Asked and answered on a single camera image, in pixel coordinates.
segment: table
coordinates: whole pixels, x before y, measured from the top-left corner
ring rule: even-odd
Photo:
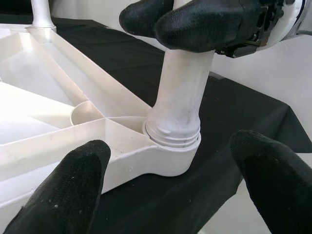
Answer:
[[[32,17],[2,14],[0,22],[28,24]],[[163,51],[92,20],[53,22],[59,35],[153,106]],[[291,107],[214,74],[200,118],[202,142],[190,169],[177,177],[142,175],[103,194],[91,234],[196,234],[241,181],[228,148],[239,129],[258,131],[298,153],[312,152]]]

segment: black glove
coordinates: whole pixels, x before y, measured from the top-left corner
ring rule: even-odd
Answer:
[[[111,151],[101,140],[71,151],[41,183],[4,234],[86,234]]]
[[[312,233],[312,169],[289,147],[252,131],[234,134],[230,147],[270,231]]]
[[[125,31],[170,49],[205,52],[250,39],[263,11],[260,2],[193,0],[172,10],[173,0],[141,0],[124,9],[119,22]]]

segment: plastic pipe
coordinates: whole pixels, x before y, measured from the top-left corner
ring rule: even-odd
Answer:
[[[174,8],[187,2],[176,0]],[[152,140],[173,148],[185,148],[198,140],[199,107],[214,53],[166,51],[157,101],[143,126]]]
[[[31,0],[33,8],[34,21],[33,25],[38,28],[55,27],[51,20],[49,1],[48,0]]]

